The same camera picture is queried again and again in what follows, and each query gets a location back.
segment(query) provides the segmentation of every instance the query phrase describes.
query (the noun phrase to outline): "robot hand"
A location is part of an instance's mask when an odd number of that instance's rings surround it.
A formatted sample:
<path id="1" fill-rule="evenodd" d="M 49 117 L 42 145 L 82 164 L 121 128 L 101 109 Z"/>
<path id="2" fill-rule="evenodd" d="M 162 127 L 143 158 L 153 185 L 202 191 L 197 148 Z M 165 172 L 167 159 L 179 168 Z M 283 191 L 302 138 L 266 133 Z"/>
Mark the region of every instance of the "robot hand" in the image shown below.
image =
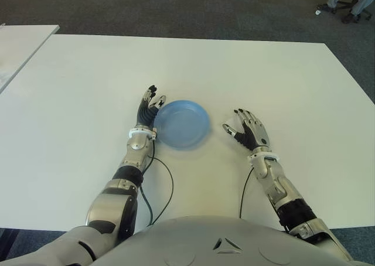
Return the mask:
<path id="1" fill-rule="evenodd" d="M 154 85 L 150 86 L 145 94 L 143 95 L 142 101 L 139 105 L 137 114 L 137 126 L 143 126 L 152 128 L 154 124 L 154 119 L 159 111 L 159 109 L 164 105 L 166 97 L 161 96 L 158 102 L 149 105 L 152 98 L 156 95 L 156 87 Z"/>
<path id="2" fill-rule="evenodd" d="M 262 147 L 262 151 L 269 151 L 270 140 L 262 122 L 249 111 L 238 109 L 234 112 L 240 119 L 244 133 L 237 132 L 227 124 L 223 124 L 224 130 L 251 151 L 258 147 Z"/>

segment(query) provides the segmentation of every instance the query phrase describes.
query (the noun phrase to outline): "shoe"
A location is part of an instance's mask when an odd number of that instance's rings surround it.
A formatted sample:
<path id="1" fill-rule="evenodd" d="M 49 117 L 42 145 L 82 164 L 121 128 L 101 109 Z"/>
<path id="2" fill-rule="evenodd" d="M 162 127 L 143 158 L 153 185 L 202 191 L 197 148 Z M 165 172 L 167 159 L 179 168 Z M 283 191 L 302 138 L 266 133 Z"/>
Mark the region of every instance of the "shoe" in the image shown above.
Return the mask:
<path id="1" fill-rule="evenodd" d="M 323 11 L 327 11 L 327 12 L 333 12 L 335 10 L 334 8 L 329 7 L 328 4 L 322 4 L 321 8 Z"/>
<path id="2" fill-rule="evenodd" d="M 341 19 L 341 22 L 343 22 L 344 24 L 349 24 L 352 22 L 358 23 L 358 16 L 349 13 Z"/>

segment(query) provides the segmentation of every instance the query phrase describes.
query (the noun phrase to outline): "white desk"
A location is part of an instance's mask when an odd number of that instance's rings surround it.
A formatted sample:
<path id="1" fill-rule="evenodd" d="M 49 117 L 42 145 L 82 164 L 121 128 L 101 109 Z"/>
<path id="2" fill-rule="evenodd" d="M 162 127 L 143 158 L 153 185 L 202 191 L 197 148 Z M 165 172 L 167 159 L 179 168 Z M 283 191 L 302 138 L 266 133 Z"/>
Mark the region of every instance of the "white desk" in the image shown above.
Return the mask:
<path id="1" fill-rule="evenodd" d="M 262 120 L 285 173 L 330 228 L 375 224 L 374 104 L 324 44 L 53 35 L 0 95 L 0 226 L 83 224 L 151 84 L 169 102 L 201 104 L 212 125 L 197 150 L 157 144 L 175 177 L 162 220 L 238 216 L 247 152 L 221 123 L 243 107 Z M 171 187 L 157 162 L 144 188 L 158 214 Z M 137 230 L 148 221 L 138 198 Z M 243 216 L 279 228 L 255 178 Z"/>
<path id="2" fill-rule="evenodd" d="M 57 25 L 0 26 L 0 93 L 58 29 Z"/>

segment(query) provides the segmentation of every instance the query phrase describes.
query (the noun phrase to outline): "office chair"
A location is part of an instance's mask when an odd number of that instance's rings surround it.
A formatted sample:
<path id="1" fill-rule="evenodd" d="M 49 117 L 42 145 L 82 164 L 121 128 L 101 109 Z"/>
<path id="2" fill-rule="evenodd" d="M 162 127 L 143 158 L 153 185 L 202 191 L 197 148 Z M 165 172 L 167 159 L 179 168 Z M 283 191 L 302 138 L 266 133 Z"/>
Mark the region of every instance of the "office chair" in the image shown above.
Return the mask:
<path id="1" fill-rule="evenodd" d="M 338 4 L 342 4 L 342 6 L 337 6 L 336 9 L 333 11 L 333 13 L 336 13 L 337 10 L 341 9 L 352 9 L 352 7 L 358 2 L 358 0 L 352 0 L 352 2 L 345 2 L 345 1 L 338 1 Z M 370 20 L 372 14 L 367 10 L 362 10 L 362 13 L 365 13 L 367 15 L 366 20 Z"/>

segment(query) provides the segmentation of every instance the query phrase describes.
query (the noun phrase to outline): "black fingertip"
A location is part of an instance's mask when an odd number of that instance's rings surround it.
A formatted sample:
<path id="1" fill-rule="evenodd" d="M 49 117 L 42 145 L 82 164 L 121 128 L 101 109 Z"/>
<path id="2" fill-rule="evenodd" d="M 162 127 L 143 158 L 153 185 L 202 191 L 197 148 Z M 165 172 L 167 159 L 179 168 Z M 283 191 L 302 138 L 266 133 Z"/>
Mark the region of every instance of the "black fingertip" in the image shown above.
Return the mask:
<path id="1" fill-rule="evenodd" d="M 155 85 L 153 84 L 153 85 L 151 85 L 148 89 L 150 89 L 151 90 L 151 92 L 155 92 L 156 91 L 156 87 L 155 87 Z"/>

